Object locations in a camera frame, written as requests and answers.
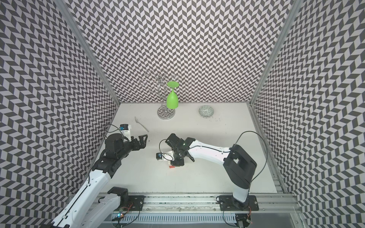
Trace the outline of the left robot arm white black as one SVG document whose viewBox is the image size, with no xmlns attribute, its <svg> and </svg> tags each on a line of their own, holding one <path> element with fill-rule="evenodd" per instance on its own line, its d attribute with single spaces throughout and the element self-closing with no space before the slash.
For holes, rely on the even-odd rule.
<svg viewBox="0 0 365 228">
<path fill-rule="evenodd" d="M 108 136 L 100 158 L 92 166 L 82 187 L 62 212 L 52 222 L 43 224 L 42 227 L 97 228 L 108 215 L 117 209 L 141 211 L 144 196 L 129 196 L 128 189 L 120 187 L 111 188 L 94 209 L 91 209 L 91 206 L 101 190 L 115 175 L 121 166 L 121 161 L 132 151 L 144 149 L 147 139 L 147 135 L 127 138 L 122 133 Z"/>
</svg>

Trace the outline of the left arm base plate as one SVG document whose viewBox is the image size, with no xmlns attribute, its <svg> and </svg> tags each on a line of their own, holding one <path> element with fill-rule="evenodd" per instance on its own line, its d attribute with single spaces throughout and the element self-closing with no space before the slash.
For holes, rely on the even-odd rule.
<svg viewBox="0 0 365 228">
<path fill-rule="evenodd" d="M 144 195 L 121 196 L 116 211 L 141 211 L 144 206 Z"/>
</svg>

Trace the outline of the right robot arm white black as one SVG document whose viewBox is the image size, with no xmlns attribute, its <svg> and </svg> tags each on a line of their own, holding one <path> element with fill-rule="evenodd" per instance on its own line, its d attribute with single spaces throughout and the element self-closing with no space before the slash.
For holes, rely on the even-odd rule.
<svg viewBox="0 0 365 228">
<path fill-rule="evenodd" d="M 240 203 L 247 201 L 257 163 L 241 146 L 234 144 L 232 147 L 218 147 L 190 137 L 184 140 L 176 134 L 171 134 L 162 141 L 171 148 L 171 151 L 157 153 L 157 160 L 169 161 L 174 167 L 184 166 L 185 158 L 189 158 L 192 162 L 203 159 L 216 163 L 225 169 L 234 184 L 233 198 Z"/>
</svg>

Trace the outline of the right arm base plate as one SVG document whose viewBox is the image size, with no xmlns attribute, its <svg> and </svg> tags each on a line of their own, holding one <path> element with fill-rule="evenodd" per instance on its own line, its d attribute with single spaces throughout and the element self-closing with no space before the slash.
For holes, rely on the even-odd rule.
<svg viewBox="0 0 365 228">
<path fill-rule="evenodd" d="M 220 195 L 216 198 L 221 211 L 259 211 L 256 196 L 249 195 L 245 202 L 240 202 L 232 195 Z"/>
</svg>

